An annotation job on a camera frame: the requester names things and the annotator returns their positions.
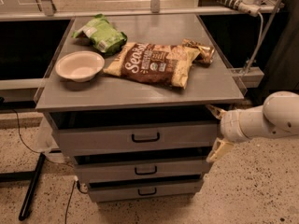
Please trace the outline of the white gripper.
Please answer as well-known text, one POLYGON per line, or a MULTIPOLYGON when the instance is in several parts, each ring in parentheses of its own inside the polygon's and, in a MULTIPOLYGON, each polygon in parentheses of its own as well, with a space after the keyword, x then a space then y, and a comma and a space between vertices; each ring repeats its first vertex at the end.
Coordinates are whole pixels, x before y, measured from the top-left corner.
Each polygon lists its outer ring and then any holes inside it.
POLYGON ((217 138, 209 152, 206 161, 209 163, 218 161, 225 154, 230 152, 234 144, 249 141, 244 135, 240 124, 240 111, 225 111, 214 105, 206 105, 206 108, 216 118, 221 120, 221 134, 226 139, 217 138))

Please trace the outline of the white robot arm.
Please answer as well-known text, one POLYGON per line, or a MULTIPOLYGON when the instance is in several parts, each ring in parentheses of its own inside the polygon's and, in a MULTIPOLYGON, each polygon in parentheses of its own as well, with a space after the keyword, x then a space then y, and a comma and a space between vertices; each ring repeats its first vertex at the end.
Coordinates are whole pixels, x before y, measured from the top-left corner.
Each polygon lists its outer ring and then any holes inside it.
POLYGON ((230 152, 235 143, 256 137, 277 139, 299 135, 299 95, 278 91, 259 105, 248 109, 225 111, 206 105, 220 121, 220 134, 216 138, 206 161, 215 162, 230 152))

